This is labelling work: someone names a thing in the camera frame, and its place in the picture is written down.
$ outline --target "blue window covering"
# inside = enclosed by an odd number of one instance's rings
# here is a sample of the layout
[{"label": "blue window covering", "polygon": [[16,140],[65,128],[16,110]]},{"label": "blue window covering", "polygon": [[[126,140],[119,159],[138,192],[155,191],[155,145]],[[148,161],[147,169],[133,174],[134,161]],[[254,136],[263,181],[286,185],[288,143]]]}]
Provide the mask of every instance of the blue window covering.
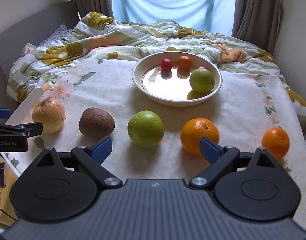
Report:
[{"label": "blue window covering", "polygon": [[152,23],[171,19],[184,27],[231,36],[235,0],[113,0],[120,22]]}]

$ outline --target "tangerine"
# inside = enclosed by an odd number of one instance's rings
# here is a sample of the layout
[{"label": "tangerine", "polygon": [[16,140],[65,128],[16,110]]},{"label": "tangerine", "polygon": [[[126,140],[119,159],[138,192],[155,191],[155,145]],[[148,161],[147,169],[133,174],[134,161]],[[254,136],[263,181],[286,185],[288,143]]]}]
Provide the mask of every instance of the tangerine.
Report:
[{"label": "tangerine", "polygon": [[207,137],[219,143],[217,127],[208,119],[195,118],[189,120],[181,130],[181,143],[187,153],[202,156],[200,153],[200,139]]},{"label": "tangerine", "polygon": [[180,56],[177,60],[178,68],[189,68],[192,65],[191,58],[188,56]]},{"label": "tangerine", "polygon": [[261,140],[261,145],[269,150],[278,161],[282,160],[287,154],[289,144],[288,134],[279,127],[268,129]]}]

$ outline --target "gray headboard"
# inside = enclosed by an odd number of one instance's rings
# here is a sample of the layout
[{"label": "gray headboard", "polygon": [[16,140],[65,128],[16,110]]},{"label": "gray headboard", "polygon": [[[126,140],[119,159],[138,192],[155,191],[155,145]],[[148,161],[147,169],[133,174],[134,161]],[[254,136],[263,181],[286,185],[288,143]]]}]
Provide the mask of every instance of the gray headboard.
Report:
[{"label": "gray headboard", "polygon": [[0,34],[0,66],[8,78],[12,63],[21,54],[27,42],[39,45],[48,38],[62,23],[68,29],[79,21],[74,1],[54,5],[27,17]]}]

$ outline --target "metal screw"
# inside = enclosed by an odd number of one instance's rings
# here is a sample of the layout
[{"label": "metal screw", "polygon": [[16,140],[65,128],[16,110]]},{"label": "metal screw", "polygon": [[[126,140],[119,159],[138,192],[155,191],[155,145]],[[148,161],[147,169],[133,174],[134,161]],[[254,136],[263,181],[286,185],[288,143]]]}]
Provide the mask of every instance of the metal screw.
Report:
[{"label": "metal screw", "polygon": [[203,186],[207,184],[207,179],[201,178],[201,177],[196,177],[191,180],[191,182],[196,185],[196,186]]},{"label": "metal screw", "polygon": [[118,178],[106,178],[104,183],[108,186],[116,186],[120,183],[120,180]]}]

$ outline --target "brown kiwi fruit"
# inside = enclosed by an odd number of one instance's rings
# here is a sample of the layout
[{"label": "brown kiwi fruit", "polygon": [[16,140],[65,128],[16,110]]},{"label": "brown kiwi fruit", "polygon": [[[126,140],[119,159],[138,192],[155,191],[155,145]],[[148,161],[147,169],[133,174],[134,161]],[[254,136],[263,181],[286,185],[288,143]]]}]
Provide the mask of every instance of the brown kiwi fruit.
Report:
[{"label": "brown kiwi fruit", "polygon": [[84,110],[78,128],[87,137],[101,139],[113,132],[115,122],[113,117],[105,110],[91,107]]}]

